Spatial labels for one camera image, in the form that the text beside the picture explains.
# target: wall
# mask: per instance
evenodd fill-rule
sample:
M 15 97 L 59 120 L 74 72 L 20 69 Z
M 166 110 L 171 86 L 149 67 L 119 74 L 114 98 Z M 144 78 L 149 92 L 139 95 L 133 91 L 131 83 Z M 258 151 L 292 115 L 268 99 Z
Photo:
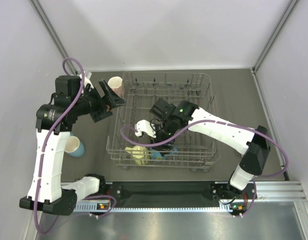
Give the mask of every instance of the wall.
M 299 1 L 258 75 L 290 173 L 308 198 L 308 0 Z
M 54 91 L 62 59 L 28 0 L 0 1 L 0 240 L 22 239 L 31 211 L 36 111 Z
M 86 69 L 252 67 L 289 0 L 40 0 Z

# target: cup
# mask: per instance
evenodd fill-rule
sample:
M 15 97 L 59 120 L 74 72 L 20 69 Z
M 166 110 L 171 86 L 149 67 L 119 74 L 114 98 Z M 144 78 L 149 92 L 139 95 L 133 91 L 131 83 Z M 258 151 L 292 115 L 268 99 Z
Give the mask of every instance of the cup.
M 123 98 L 125 87 L 121 77 L 114 76 L 108 80 L 108 86 L 117 94 L 119 97 Z
M 84 155 L 85 147 L 78 137 L 70 136 L 66 142 L 65 152 L 70 156 L 79 158 Z
M 128 152 L 138 165 L 146 165 L 149 160 L 149 152 L 144 146 L 125 147 Z

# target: floor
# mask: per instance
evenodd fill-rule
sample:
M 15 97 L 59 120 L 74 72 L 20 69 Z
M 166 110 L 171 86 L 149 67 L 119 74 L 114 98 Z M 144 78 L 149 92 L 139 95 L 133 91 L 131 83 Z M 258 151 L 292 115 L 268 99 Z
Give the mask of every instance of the floor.
M 44 231 L 54 218 L 43 215 L 41 227 Z M 61 216 L 58 221 L 51 234 L 37 236 L 36 240 L 305 239 L 292 202 L 256 203 L 243 219 L 211 212 L 116 212 L 99 220 L 88 215 L 72 215 Z
M 254 127 L 268 127 L 266 117 L 258 96 L 254 79 L 249 69 L 188 70 L 183 72 L 205 73 L 211 77 L 213 92 L 217 101 L 218 116 L 233 123 Z M 98 81 L 123 72 L 95 72 L 91 81 L 100 89 Z M 241 160 L 232 148 L 219 144 L 220 158 L 208 172 L 192 172 L 189 169 L 163 167 L 116 166 L 106 151 L 107 137 L 112 136 L 115 116 L 93 123 L 89 115 L 81 116 L 74 125 L 73 134 L 85 145 L 86 152 L 81 158 L 64 156 L 62 181 L 71 182 L 81 179 L 87 173 L 104 175 L 107 181 L 226 181 Z M 276 150 L 268 157 L 264 174 L 280 170 Z M 271 178 L 283 180 L 283 176 Z

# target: rack wire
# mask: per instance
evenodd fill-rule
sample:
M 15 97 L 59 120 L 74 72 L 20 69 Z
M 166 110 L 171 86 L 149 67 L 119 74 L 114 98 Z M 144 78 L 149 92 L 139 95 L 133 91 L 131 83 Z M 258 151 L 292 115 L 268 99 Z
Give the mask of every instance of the rack wire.
M 166 152 L 163 159 L 155 157 L 151 149 L 134 150 L 132 154 L 125 148 L 132 148 L 120 135 L 122 126 L 134 126 L 139 120 L 155 118 L 149 110 L 162 98 L 170 104 L 178 105 L 182 100 L 197 104 L 217 115 L 215 96 L 212 93 L 210 77 L 204 73 L 174 72 L 125 72 L 124 99 L 127 104 L 117 110 L 112 139 L 108 136 L 106 149 L 116 165 L 209 169 L 218 159 L 218 142 L 213 138 L 191 131 L 185 131 L 175 141 L 176 149 Z M 135 142 L 148 144 L 148 136 L 137 138 L 133 131 L 126 133 Z

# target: blue cup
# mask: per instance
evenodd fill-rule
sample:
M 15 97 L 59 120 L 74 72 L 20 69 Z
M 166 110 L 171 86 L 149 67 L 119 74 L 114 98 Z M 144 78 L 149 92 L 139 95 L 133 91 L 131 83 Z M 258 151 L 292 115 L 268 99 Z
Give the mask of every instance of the blue cup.
M 65 152 L 70 156 L 79 158 L 85 153 L 85 147 L 83 143 L 76 136 L 69 136 L 65 146 Z

